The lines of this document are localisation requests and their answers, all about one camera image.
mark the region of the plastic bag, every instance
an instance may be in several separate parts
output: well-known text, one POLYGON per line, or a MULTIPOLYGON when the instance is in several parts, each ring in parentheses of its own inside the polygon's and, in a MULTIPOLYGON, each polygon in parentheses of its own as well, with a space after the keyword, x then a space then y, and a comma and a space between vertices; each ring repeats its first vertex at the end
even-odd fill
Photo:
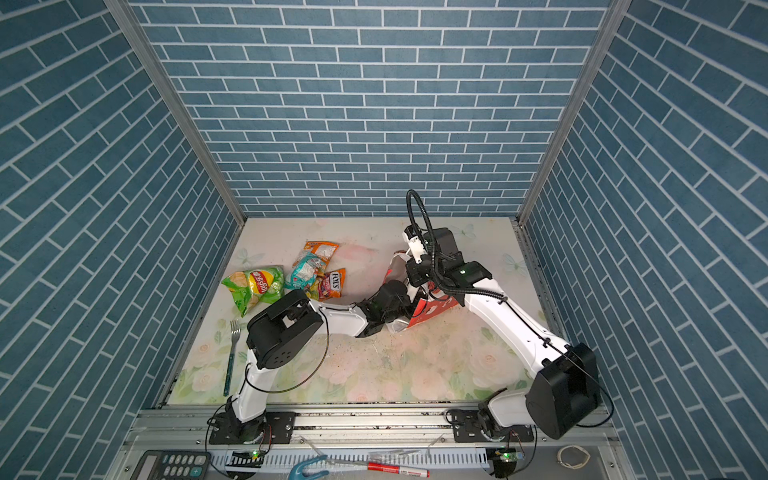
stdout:
POLYGON ((319 299, 325 300, 341 297, 341 289, 344 288, 345 277, 346 269, 344 268, 323 275, 323 278, 318 282, 319 299))
POLYGON ((262 266, 229 275, 221 284, 232 293, 240 316, 259 303, 275 303, 283 296, 285 276, 281 266, 262 266))
POLYGON ((346 269, 338 269, 333 272, 324 273, 318 276, 312 285, 306 289, 306 295, 312 300, 327 300, 329 298, 341 297, 341 290, 344 287, 344 278, 346 269))
POLYGON ((318 273, 325 271, 326 265, 327 263, 314 253, 305 253, 293 268, 286 285, 288 288, 305 289, 312 285, 318 273))
POLYGON ((308 290, 328 267, 328 262, 339 248, 338 243, 310 241, 304 244, 293 262, 293 272, 286 282, 288 288, 308 290))

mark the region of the green fork handle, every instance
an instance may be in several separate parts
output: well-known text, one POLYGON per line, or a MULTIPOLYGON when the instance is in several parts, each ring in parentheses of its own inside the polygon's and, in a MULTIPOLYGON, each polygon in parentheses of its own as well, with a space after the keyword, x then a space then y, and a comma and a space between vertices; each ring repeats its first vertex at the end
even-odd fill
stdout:
POLYGON ((230 353, 230 361, 227 363, 227 378, 224 380, 224 396, 230 394, 230 383, 232 382, 232 367, 235 365, 235 352, 230 353))

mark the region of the orange snack bag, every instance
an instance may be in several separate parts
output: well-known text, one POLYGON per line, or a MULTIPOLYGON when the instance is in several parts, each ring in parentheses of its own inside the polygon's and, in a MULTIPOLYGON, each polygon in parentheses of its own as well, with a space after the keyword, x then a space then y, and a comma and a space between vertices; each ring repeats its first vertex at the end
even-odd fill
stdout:
POLYGON ((304 249, 299 252, 299 256, 296 258, 296 261, 293 262, 293 266, 296 266, 308 253, 314 253, 317 255, 323 262, 326 263, 327 266, 328 262, 331 261, 331 257, 333 257, 333 254, 336 253, 338 248, 339 244, 334 242, 307 242, 304 244, 304 249))
POLYGON ((341 289, 344 287, 346 269, 338 269, 328 272, 323 276, 318 285, 318 293, 321 300, 341 297, 341 289))

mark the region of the blue hook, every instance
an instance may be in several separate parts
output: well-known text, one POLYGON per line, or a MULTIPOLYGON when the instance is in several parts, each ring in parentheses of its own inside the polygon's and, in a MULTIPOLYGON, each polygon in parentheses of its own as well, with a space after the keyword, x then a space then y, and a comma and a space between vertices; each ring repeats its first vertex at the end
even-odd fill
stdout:
POLYGON ((302 472, 304 467, 312 465, 313 463, 322 462, 326 458, 328 458, 328 455, 321 455, 319 457, 310 458, 309 460, 295 464, 290 471, 290 475, 288 475, 288 480, 317 480, 320 477, 328 475, 327 470, 323 470, 312 475, 304 475, 304 472, 302 472))

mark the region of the black motor housing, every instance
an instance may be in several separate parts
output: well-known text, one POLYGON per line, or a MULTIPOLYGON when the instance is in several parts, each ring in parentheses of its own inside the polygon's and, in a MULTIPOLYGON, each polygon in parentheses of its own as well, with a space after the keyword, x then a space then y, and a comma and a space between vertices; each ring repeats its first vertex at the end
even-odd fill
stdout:
POLYGON ((540 370, 525 396, 528 413, 553 439, 562 437, 600 404, 598 363, 594 352, 583 343, 571 347, 565 355, 540 370))
POLYGON ((248 322, 246 344, 259 369, 288 363, 323 324, 309 302, 303 290, 291 290, 248 322))

